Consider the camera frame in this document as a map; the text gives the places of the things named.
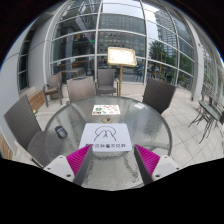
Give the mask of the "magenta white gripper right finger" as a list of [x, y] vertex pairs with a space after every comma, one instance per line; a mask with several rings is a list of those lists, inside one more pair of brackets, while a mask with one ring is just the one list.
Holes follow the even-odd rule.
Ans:
[[134, 156], [144, 185], [180, 170], [180, 166], [168, 155], [159, 156], [140, 145], [134, 146]]

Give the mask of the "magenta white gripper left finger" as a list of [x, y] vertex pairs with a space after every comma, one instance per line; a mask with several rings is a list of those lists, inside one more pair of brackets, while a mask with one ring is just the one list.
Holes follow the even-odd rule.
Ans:
[[86, 145], [68, 156], [59, 155], [44, 170], [81, 186], [92, 158], [92, 145]]

